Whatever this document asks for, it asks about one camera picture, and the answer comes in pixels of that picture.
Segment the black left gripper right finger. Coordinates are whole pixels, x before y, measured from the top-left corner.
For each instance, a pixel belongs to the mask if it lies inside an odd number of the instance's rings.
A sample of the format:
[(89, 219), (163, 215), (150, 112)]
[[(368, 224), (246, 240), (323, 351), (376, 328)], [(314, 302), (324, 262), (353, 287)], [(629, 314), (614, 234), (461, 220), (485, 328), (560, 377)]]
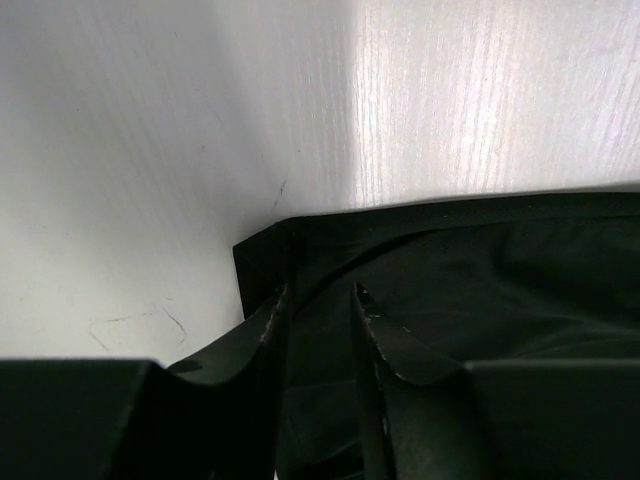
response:
[(350, 308), (365, 477), (496, 478), (461, 363), (389, 319), (360, 284)]

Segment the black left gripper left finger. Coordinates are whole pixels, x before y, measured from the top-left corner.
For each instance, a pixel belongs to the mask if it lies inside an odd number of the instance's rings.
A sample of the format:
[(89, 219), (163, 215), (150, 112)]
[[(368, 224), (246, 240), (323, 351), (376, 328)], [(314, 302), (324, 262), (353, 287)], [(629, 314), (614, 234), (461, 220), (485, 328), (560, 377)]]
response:
[(271, 479), (284, 396), (292, 289), (151, 377), (149, 479)]

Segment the black t-shirt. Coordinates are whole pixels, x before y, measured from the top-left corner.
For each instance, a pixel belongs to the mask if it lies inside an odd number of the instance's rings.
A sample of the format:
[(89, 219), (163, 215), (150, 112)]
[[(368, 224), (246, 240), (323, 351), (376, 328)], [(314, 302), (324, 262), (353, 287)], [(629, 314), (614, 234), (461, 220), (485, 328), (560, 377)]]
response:
[(352, 287), (461, 363), (494, 479), (639, 475), (639, 197), (479, 198), (281, 221), (233, 249), (244, 314), (292, 289), (276, 471), (364, 475)]

